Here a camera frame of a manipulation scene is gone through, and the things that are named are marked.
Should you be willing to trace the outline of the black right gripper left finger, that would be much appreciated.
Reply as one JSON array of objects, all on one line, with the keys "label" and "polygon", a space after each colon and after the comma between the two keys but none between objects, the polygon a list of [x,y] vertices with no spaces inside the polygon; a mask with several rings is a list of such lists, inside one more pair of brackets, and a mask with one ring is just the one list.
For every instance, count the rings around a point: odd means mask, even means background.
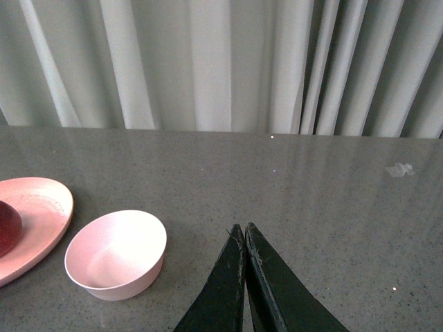
[{"label": "black right gripper left finger", "polygon": [[246,244],[241,226],[229,232],[204,287],[175,331],[242,331]]}]

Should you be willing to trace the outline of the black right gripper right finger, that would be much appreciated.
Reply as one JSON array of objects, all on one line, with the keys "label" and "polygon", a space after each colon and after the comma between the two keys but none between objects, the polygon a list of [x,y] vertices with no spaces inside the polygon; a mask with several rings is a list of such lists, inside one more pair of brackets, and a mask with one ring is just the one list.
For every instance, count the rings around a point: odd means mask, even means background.
[{"label": "black right gripper right finger", "polygon": [[245,229],[246,286],[254,331],[346,331],[303,285],[254,223]]}]

